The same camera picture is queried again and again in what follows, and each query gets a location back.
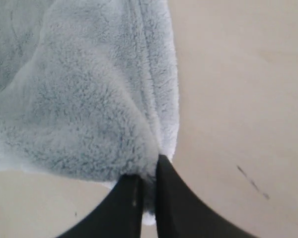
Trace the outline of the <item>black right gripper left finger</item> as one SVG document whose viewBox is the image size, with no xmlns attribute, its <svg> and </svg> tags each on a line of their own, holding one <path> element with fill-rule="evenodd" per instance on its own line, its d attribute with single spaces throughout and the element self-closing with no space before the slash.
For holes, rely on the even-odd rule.
<svg viewBox="0 0 298 238">
<path fill-rule="evenodd" d="M 61 238 L 139 238 L 142 226 L 142 179 L 124 175 L 104 200 Z"/>
</svg>

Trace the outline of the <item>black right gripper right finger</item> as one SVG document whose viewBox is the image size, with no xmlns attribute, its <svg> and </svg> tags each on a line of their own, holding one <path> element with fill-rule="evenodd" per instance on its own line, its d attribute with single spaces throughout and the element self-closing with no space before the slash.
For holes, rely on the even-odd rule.
<svg viewBox="0 0 298 238">
<path fill-rule="evenodd" d="M 159 238 L 253 238 L 201 201 L 168 158 L 156 167 L 155 218 Z"/>
</svg>

